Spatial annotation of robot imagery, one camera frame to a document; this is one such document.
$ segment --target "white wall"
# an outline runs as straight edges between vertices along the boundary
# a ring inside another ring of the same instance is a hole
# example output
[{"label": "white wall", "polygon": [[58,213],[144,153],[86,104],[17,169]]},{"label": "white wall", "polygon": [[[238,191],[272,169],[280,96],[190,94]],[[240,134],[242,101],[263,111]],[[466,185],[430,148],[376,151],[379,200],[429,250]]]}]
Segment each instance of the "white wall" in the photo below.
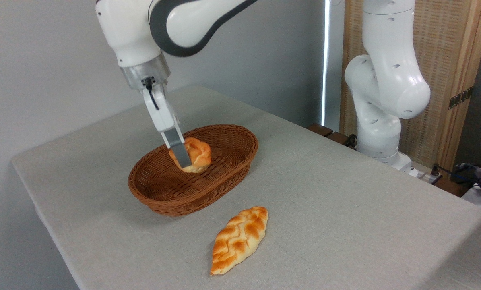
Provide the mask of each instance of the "white wall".
[{"label": "white wall", "polygon": [[[0,289],[77,288],[12,156],[141,103],[94,5],[0,0]],[[169,90],[200,84],[299,125],[318,121],[323,11],[316,0],[258,1],[198,55],[168,57]]]}]

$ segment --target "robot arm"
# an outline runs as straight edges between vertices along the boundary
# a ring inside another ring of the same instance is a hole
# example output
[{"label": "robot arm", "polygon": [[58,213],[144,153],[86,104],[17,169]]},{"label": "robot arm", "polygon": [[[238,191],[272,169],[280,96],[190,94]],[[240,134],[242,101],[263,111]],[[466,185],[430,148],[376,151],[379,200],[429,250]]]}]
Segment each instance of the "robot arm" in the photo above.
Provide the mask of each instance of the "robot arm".
[{"label": "robot arm", "polygon": [[410,173],[398,152],[401,123],[419,115],[430,100],[413,46],[414,0],[365,0],[362,42],[369,55],[351,60],[345,80],[357,113],[357,150]]},{"label": "robot arm", "polygon": [[190,56],[256,0],[97,0],[95,10],[130,88],[143,95],[156,130],[181,167],[191,165],[178,118],[165,99],[169,67],[160,46]]}]

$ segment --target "gray tablecloth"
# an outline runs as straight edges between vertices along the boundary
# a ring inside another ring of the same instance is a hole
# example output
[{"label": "gray tablecloth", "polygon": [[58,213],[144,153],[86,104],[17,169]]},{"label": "gray tablecloth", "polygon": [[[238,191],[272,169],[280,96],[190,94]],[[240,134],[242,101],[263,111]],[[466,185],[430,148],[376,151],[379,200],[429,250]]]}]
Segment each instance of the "gray tablecloth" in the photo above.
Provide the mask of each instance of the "gray tablecloth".
[{"label": "gray tablecloth", "polygon": [[[244,181],[191,215],[153,213],[128,189],[163,143],[143,105],[12,160],[82,290],[481,289],[477,206],[211,90],[168,99],[183,131],[238,124],[260,144]],[[255,205],[266,237],[211,277],[215,235]]]}]

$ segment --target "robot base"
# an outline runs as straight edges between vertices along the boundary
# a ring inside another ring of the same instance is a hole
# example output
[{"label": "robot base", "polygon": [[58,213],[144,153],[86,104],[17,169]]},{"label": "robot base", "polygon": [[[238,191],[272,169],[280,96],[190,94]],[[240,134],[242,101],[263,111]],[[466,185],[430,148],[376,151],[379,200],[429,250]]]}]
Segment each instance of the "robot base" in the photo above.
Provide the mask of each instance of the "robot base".
[{"label": "robot base", "polygon": [[391,157],[375,159],[409,174],[410,176],[417,177],[418,171],[412,167],[412,160],[401,152],[397,152]]}]

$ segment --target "bread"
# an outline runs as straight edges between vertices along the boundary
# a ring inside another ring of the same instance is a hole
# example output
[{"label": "bread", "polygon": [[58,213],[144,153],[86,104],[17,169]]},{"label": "bread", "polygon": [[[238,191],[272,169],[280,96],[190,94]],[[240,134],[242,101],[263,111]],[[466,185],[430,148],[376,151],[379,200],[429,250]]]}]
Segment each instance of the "bread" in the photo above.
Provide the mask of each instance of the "bread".
[{"label": "bread", "polygon": [[215,239],[210,275],[225,274],[254,253],[266,235],[267,219],[267,209],[255,206],[229,220]]},{"label": "bread", "polygon": [[187,173],[200,173],[211,164],[211,150],[210,145],[207,143],[201,142],[198,138],[187,137],[185,138],[185,149],[187,149],[188,156],[192,162],[192,165],[185,168],[181,168],[174,152],[172,149],[169,150],[169,155],[179,169]]}]

